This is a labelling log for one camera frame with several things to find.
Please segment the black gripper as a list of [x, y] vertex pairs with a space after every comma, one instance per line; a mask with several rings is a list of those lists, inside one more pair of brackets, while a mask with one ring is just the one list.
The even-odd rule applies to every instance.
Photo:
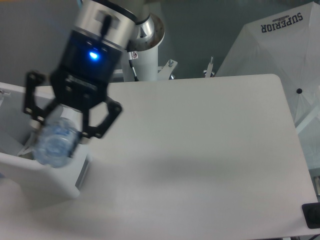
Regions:
[[[22, 111], [31, 117], [35, 136], [45, 126], [47, 117], [61, 104], [82, 113], [81, 131], [71, 156], [79, 144], [86, 145], [93, 137], [101, 139], [123, 109], [119, 102], [107, 98], [107, 87], [121, 55], [120, 50], [73, 30], [57, 69], [50, 75], [55, 97], [44, 108], [36, 104], [36, 89], [47, 77], [38, 71], [27, 72]], [[102, 102], [108, 114], [100, 124], [90, 126], [90, 109]]]

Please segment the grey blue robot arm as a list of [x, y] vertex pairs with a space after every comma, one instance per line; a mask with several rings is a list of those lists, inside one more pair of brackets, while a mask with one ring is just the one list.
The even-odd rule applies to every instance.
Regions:
[[102, 138], [122, 111], [107, 94], [109, 82], [130, 37], [142, 0], [87, 0], [83, 3], [60, 63], [50, 74], [26, 74], [24, 113], [45, 125], [58, 106], [82, 114], [81, 131], [70, 124], [45, 127], [35, 144], [36, 160], [69, 157], [84, 139]]

